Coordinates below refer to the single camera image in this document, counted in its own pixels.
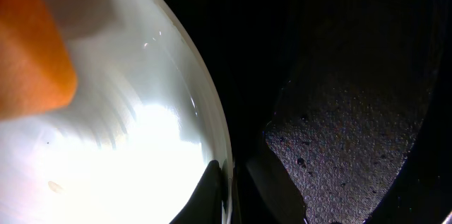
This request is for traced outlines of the light blue plate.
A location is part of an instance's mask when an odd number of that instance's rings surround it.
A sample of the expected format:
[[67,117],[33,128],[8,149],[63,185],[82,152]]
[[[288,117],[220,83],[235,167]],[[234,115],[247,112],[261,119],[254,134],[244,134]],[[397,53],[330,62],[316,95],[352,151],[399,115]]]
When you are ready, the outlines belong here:
[[2,223],[170,223],[232,151],[195,44],[164,0],[45,0],[77,72],[65,108],[1,123]]

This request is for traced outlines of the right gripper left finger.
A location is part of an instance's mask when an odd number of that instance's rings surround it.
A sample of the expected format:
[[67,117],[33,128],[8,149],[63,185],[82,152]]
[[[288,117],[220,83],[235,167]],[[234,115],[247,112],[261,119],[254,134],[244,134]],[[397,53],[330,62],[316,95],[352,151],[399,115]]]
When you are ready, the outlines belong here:
[[222,173],[217,160],[208,163],[183,209],[170,224],[221,224]]

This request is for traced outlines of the green yellow sponge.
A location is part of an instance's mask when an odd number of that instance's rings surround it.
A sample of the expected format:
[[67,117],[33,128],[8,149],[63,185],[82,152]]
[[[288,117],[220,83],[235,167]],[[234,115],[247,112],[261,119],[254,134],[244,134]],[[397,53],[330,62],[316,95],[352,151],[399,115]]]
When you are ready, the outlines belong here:
[[43,0],[1,0],[1,119],[67,106],[78,85]]

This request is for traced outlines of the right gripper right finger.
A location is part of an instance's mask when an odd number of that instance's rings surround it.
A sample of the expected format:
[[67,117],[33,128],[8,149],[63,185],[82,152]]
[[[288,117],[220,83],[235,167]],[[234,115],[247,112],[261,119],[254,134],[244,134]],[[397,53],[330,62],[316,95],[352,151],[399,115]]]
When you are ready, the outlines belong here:
[[279,158],[268,146],[259,146],[246,162],[264,205],[277,223],[306,223],[306,204]]

